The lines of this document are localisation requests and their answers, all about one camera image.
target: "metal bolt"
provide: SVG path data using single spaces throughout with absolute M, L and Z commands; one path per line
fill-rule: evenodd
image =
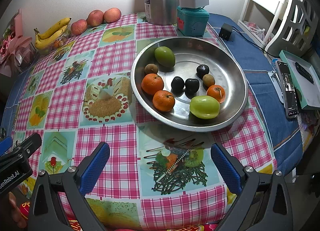
M 43 176 L 45 174 L 45 170 L 39 170 L 38 171 L 38 176 Z
M 76 169 L 77 169 L 77 167 L 76 166 L 70 166 L 69 168 L 68 168 L 68 172 L 75 172 L 76 171 Z
M 251 166 L 245 167 L 246 172 L 253 172 L 253 168 Z
M 279 177 L 282 176 L 282 172 L 279 171 L 279 170 L 276 170 L 275 173 L 276 173 L 276 175 L 279 176 Z

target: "black remote control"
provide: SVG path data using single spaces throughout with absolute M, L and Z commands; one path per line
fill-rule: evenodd
M 308 71 L 306 71 L 302 65 L 298 62 L 295 63 L 296 69 L 300 75 L 302 75 L 306 80 L 308 80 L 311 84 L 313 84 L 313 78 Z

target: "finger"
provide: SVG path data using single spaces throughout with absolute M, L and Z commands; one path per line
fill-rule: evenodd
M 27 226 L 27 222 L 25 221 L 25 219 L 21 218 L 21 219 L 19 220 L 19 222 L 17 223 L 17 226 L 18 226 L 19 228 L 25 228 L 25 227 Z
M 17 207 L 16 196 L 12 192 L 9 192 L 9 203 L 13 209 Z
M 17 207 L 11 211 L 11 217 L 14 222 L 19 222 L 20 219 L 22 218 L 20 209 Z

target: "teal container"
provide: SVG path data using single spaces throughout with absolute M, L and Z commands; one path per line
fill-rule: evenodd
M 177 27 L 184 36 L 203 36 L 210 14 L 202 8 L 177 7 Z

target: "round stainless steel plate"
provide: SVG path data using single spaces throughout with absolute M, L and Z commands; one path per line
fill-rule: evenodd
M 173 68 L 166 68 L 158 64 L 154 51 L 157 47 L 170 48 L 176 57 Z M 193 96 L 184 92 L 175 94 L 176 103 L 170 112 L 159 112 L 152 104 L 152 96 L 141 88 L 145 76 L 144 67 L 154 63 L 159 67 L 158 75 L 164 81 L 164 90 L 171 92 L 171 81 L 180 76 L 185 81 L 188 78 L 197 78 L 200 81 L 199 91 L 193 95 L 206 95 L 207 87 L 196 75 L 196 68 L 206 64 L 216 80 L 226 91 L 225 101 L 220 106 L 219 115 L 210 120 L 195 117 L 189 111 L 190 100 Z M 210 132 L 219 130 L 233 123 L 243 112 L 248 100 L 248 84 L 245 75 L 236 60 L 219 47 L 208 41 L 191 37 L 166 38 L 145 47 L 133 62 L 131 69 L 131 86 L 139 103 L 159 121 L 186 131 Z

